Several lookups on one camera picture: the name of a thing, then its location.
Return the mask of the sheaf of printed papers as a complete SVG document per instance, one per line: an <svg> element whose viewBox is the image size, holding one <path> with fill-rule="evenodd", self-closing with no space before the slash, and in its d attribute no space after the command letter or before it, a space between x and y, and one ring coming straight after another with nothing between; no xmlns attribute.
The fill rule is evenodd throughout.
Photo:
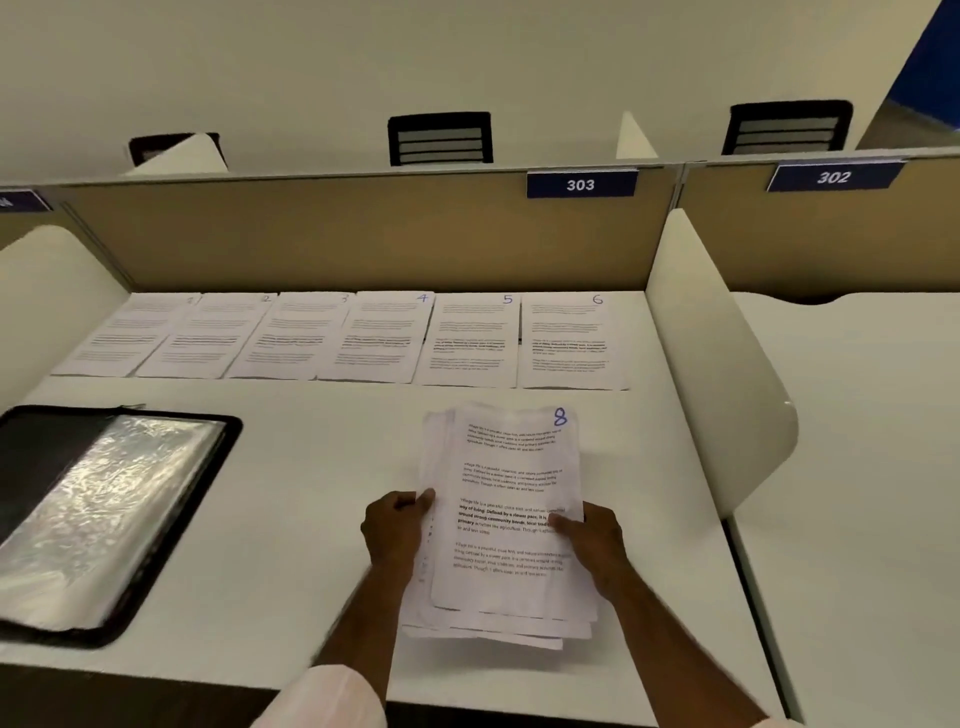
<svg viewBox="0 0 960 728"><path fill-rule="evenodd" d="M546 650L593 637L599 596L548 522L584 518L575 413L480 403L429 412L419 460L420 489L435 499L400 631Z"/></svg>

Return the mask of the person's left hand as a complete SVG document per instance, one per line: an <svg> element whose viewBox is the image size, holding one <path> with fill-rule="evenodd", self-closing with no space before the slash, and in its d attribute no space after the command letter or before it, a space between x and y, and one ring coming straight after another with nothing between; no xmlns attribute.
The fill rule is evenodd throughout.
<svg viewBox="0 0 960 728"><path fill-rule="evenodd" d="M425 516L403 516L398 511L398 492L408 491L389 491L366 506L361 532L371 566L409 581L430 511Z"/></svg>

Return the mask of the white sleeve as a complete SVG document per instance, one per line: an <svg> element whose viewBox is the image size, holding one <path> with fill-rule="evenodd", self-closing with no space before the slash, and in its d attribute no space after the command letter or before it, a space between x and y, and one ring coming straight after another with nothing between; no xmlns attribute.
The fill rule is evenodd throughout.
<svg viewBox="0 0 960 728"><path fill-rule="evenodd" d="M249 728L388 728L386 711L360 673L312 666L284 687Z"/></svg>

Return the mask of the black zip folder, clear sleeves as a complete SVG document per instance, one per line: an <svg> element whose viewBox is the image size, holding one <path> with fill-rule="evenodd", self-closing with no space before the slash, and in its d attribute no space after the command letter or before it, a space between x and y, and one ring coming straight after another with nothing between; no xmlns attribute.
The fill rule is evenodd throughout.
<svg viewBox="0 0 960 728"><path fill-rule="evenodd" d="M0 642L98 650L118 640L243 427L125 406L0 415Z"/></svg>

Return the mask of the person's left forearm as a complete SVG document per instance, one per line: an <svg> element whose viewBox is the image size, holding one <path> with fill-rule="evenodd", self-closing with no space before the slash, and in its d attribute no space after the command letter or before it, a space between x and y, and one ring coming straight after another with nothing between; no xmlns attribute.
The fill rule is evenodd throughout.
<svg viewBox="0 0 960 728"><path fill-rule="evenodd" d="M383 691L389 681L402 598L412 574L411 562L371 564L310 665L349 667Z"/></svg>

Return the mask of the person's right hand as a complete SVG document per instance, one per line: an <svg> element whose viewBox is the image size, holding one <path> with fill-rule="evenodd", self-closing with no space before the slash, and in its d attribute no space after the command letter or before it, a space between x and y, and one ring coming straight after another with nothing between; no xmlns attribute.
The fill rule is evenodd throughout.
<svg viewBox="0 0 960 728"><path fill-rule="evenodd" d="M563 538L569 541L597 591L606 595L634 572L618 518L612 509L584 501L581 522L587 528L584 536Z"/></svg>

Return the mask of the tan partition panel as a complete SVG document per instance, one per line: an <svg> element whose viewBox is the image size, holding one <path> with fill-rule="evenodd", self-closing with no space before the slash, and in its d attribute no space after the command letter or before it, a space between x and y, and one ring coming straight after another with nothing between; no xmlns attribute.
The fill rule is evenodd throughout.
<svg viewBox="0 0 960 728"><path fill-rule="evenodd" d="M528 198L525 171L128 180L50 188L138 292L641 290L679 169L628 197Z"/></svg>
<svg viewBox="0 0 960 728"><path fill-rule="evenodd" d="M75 224L59 209L8 207L0 203L0 251L42 226L63 228L71 234L77 234Z"/></svg>
<svg viewBox="0 0 960 728"><path fill-rule="evenodd" d="M774 161L693 163L678 207L733 291L960 293L960 154L904 162L884 189L789 192L767 191Z"/></svg>

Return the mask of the person's right forearm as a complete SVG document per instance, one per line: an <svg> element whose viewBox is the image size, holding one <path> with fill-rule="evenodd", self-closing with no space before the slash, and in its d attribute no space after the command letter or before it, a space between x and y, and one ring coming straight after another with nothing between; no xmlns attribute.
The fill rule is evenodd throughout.
<svg viewBox="0 0 960 728"><path fill-rule="evenodd" d="M593 580L617 615L658 728L757 728L768 719L629 562Z"/></svg>

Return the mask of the row of printed sheets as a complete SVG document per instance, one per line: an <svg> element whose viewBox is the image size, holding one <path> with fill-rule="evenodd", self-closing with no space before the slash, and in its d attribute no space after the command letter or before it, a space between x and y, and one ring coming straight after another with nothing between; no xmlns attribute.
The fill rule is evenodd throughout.
<svg viewBox="0 0 960 728"><path fill-rule="evenodd" d="M624 391L607 293L136 293L52 376Z"/></svg>

